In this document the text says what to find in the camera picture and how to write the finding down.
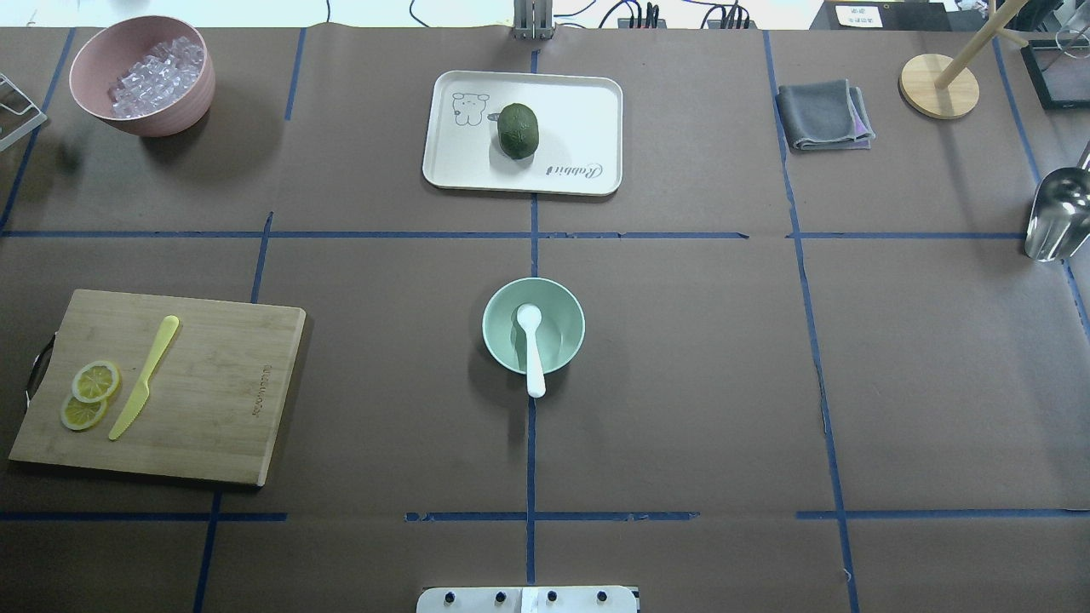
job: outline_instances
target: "plastic knife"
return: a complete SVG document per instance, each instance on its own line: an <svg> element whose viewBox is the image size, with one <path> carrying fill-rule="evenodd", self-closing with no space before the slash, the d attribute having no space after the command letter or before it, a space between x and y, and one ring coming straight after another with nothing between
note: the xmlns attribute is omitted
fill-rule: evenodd
<svg viewBox="0 0 1090 613"><path fill-rule="evenodd" d="M110 429L110 441L117 441L132 425L133 421L136 420L136 416L140 414L141 409L144 408L144 404L147 402L148 397L152 395L152 388L148 387L148 380L152 378L152 373L155 372L155 366L159 364L159 360L167 350L167 346L170 345L170 340L174 338L174 333L178 332L180 323L177 316L167 315L162 318L162 323L159 324L159 332L155 334L155 341L152 342L152 350L147 354L147 360L144 361L144 369L140 371L140 377L133 384L133 392L129 395L129 400L125 401L125 408L121 409L118 421Z"/></svg>

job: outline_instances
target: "wooden stand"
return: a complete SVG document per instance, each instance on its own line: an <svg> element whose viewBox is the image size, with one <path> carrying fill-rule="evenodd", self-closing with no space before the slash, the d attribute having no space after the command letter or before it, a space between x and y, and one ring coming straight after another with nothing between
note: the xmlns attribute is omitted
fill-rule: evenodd
<svg viewBox="0 0 1090 613"><path fill-rule="evenodd" d="M917 56L900 71L900 93L912 108L934 119L957 119L980 99L977 77L966 67L1029 0L1008 0L992 14L956 58Z"/></svg>

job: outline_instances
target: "folded cloth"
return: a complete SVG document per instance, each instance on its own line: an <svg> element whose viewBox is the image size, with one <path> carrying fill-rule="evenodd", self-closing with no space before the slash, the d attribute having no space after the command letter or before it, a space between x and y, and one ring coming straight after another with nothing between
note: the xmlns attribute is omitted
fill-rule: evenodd
<svg viewBox="0 0 1090 613"><path fill-rule="evenodd" d="M863 93L847 79L780 85L776 94L787 142L797 149L869 149L874 139Z"/></svg>

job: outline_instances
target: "bamboo cutting board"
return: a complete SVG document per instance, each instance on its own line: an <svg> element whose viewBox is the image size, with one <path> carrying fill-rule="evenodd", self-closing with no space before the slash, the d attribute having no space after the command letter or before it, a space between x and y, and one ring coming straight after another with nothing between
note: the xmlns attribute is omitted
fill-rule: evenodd
<svg viewBox="0 0 1090 613"><path fill-rule="evenodd" d="M167 315L181 325L152 395L110 441ZM291 306L77 289L9 458L264 485L305 320ZM121 385L102 421L73 432L61 423L61 404L95 360L117 364Z"/></svg>

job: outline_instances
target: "black cable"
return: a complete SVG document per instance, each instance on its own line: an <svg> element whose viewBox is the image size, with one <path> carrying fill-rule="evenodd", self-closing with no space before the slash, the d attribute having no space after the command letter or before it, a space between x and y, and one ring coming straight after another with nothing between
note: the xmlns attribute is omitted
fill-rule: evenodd
<svg viewBox="0 0 1090 613"><path fill-rule="evenodd" d="M590 4L583 7L582 9L576 11L574 13L568 13L567 15L553 15L553 16L554 17L573 17L573 16L578 15L579 13L582 13L586 9L590 9L591 7L593 7L593 5L597 4L597 3L598 3L598 0L591 0Z"/></svg>
<svg viewBox="0 0 1090 613"><path fill-rule="evenodd" d="M632 24L632 20L633 19L637 20L637 21L642 21L643 20L643 7L640 7L640 2L638 2L637 0L620 0L620 2L617 2L616 4L614 4L613 8L609 9L609 11L606 12L606 14L602 16L602 23L598 24L598 28L601 28L602 26L604 26L606 24L606 20L609 19L609 15L611 15L614 11L616 11L617 9L619 9L621 4L625 4L626 7L628 7L628 12L630 14L630 16L629 16L629 27L632 27L632 25L633 25ZM639 17L637 17L635 16L637 13L632 11L632 4L635 4L635 10L639 11Z"/></svg>
<svg viewBox="0 0 1090 613"><path fill-rule="evenodd" d="M723 4L715 4L714 7L708 9L706 13L704 13L704 19L701 20L700 22L700 29L704 29L704 26L707 25L707 17L712 16L712 13L714 13L716 9L723 11L723 22L727 21L727 8L724 7Z"/></svg>
<svg viewBox="0 0 1090 613"><path fill-rule="evenodd" d="M414 21L415 21L416 23L419 23L420 25L422 25L422 26L424 26L424 27L432 27L432 26L427 25L426 23L424 23L424 22L420 21L420 17L417 17L417 16L416 16L416 15L415 15L415 14L414 14L414 13L412 12L412 5L413 5L413 4L415 4L415 3L416 3L416 0L409 0L409 16L410 16L410 17L412 17L412 19L413 19L413 20L414 20Z"/></svg>
<svg viewBox="0 0 1090 613"><path fill-rule="evenodd" d="M719 24L720 28L735 29L735 14L738 12L738 8L739 8L738 0L735 0L735 3L730 5L730 12L727 13L727 16L724 17L723 23ZM741 23L742 23L741 15L739 15L738 25L741 25Z"/></svg>

